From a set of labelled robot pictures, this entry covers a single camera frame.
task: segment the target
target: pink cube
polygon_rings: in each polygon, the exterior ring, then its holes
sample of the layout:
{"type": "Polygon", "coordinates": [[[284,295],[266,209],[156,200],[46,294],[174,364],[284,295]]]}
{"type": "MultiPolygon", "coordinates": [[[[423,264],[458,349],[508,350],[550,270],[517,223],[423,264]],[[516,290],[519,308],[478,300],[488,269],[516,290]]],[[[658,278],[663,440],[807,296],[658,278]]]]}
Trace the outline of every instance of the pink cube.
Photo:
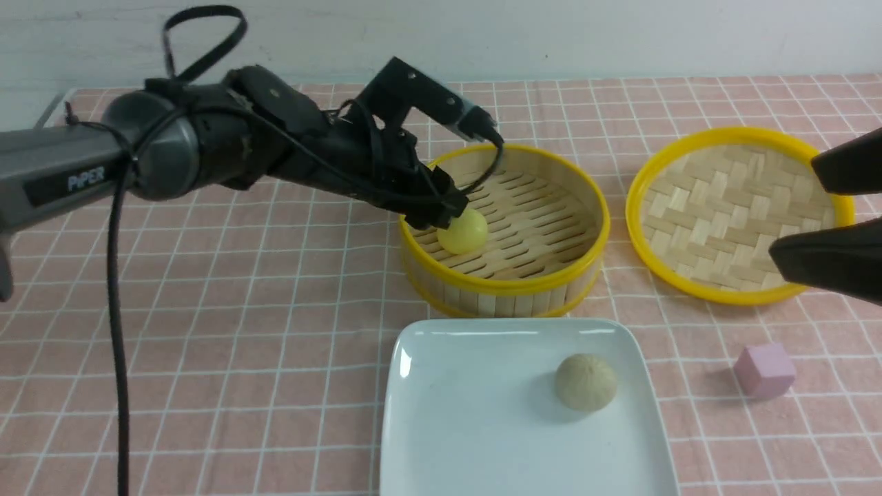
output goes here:
{"type": "Polygon", "coordinates": [[[735,362],[735,375],[749,396],[766,400],[787,393],[796,368],[779,342],[748,346],[735,362]]]}

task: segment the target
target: yellow ball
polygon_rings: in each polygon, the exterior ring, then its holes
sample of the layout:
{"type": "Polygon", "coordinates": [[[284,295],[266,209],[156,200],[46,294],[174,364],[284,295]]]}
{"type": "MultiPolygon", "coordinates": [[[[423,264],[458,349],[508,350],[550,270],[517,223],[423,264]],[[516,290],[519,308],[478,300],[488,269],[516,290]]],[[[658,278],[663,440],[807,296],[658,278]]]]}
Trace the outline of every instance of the yellow ball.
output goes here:
{"type": "Polygon", "coordinates": [[[487,219],[481,212],[466,208],[449,228],[438,230],[438,242],[454,255],[477,250],[487,243],[487,219]]]}

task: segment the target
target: pink checkered tablecloth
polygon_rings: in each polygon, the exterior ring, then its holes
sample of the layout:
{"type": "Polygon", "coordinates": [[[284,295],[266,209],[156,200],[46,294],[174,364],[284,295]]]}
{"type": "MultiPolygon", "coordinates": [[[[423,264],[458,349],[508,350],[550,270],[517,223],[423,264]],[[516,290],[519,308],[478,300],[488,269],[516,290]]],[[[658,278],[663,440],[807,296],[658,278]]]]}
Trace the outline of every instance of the pink checkered tablecloth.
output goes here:
{"type": "MultiPolygon", "coordinates": [[[[603,189],[606,268],[572,315],[637,336],[684,496],[882,494],[882,308],[817,290],[761,308],[708,304],[650,275],[624,224],[634,175],[677,137],[746,124],[826,149],[882,127],[882,78],[453,87],[509,142],[561,154],[603,189]],[[770,341],[794,358],[796,384],[746,401],[730,366],[745,345],[770,341]]],[[[331,107],[360,87],[301,89],[331,107]]],[[[124,91],[68,98],[98,119],[124,91]]],[[[462,146],[424,116],[408,122],[423,159],[462,146]]],[[[859,220],[882,214],[880,197],[856,205],[859,220]]],[[[107,219],[101,202],[14,241],[17,288],[0,305],[4,496],[114,494],[107,219]]],[[[407,324],[441,318],[410,288],[398,251],[389,214],[293,184],[127,200],[133,494],[376,494],[392,345],[407,324]]]]}

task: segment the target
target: black wire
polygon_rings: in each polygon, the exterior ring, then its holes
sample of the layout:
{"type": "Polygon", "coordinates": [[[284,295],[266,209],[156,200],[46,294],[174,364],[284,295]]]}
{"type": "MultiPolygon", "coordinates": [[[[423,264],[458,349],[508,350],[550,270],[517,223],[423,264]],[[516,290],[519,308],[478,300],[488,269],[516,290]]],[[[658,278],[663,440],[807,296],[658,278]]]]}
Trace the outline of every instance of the black wire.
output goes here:
{"type": "Polygon", "coordinates": [[[129,385],[126,379],[125,347],[123,342],[123,317],[119,298],[119,225],[123,213],[123,198],[129,182],[137,175],[138,160],[141,153],[153,142],[157,136],[165,131],[172,123],[181,116],[186,115],[186,109],[173,109],[151,126],[140,140],[138,147],[132,143],[117,129],[102,123],[79,121],[72,113],[69,102],[64,104],[68,125],[83,125],[92,129],[98,129],[113,134],[116,142],[128,155],[129,161],[123,168],[123,173],[116,181],[113,202],[110,206],[110,220],[108,225],[108,248],[107,248],[107,287],[108,287],[108,316],[110,324],[110,346],[113,351],[114,374],[116,377],[116,403],[117,403],[117,464],[116,464],[116,492],[119,496],[129,494],[129,385]]]}

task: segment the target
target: square plate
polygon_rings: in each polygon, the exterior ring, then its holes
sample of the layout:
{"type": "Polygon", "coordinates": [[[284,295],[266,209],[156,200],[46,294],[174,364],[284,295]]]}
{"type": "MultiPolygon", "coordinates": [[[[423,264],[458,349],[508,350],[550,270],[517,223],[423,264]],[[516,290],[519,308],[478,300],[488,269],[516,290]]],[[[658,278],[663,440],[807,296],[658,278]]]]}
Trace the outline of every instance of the square plate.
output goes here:
{"type": "Polygon", "coordinates": [[[679,494],[662,416],[631,332],[600,319],[439,319],[401,332],[383,418],[383,496],[679,494]],[[585,416],[557,366],[593,353],[618,392],[585,416]]]}

